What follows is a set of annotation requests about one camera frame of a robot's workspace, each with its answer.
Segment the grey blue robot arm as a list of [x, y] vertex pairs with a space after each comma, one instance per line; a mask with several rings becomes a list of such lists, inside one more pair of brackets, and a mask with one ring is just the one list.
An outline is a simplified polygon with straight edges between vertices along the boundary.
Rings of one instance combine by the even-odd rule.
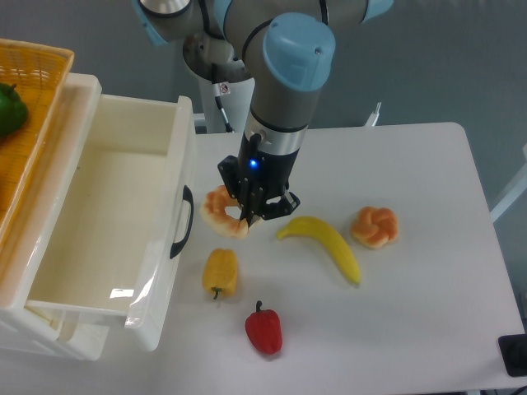
[[292, 214], [300, 202], [289, 177], [329, 78], [333, 29], [363, 24], [391, 2], [136, 1], [134, 8], [156, 44], [201, 34], [227, 49], [227, 60], [204, 58], [214, 82], [228, 64], [254, 80], [240, 151], [218, 169], [245, 225]]

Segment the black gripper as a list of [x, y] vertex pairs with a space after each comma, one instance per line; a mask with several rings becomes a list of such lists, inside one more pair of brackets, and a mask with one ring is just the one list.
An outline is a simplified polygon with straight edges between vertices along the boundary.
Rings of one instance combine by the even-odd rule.
[[[261, 137], [243, 136], [238, 157], [228, 156], [217, 166], [228, 194], [241, 209], [240, 220], [249, 228], [259, 218], [269, 221], [290, 216], [301, 204], [289, 192], [289, 177], [299, 151], [274, 155], [263, 148]], [[278, 197], [276, 202], [266, 202]]]

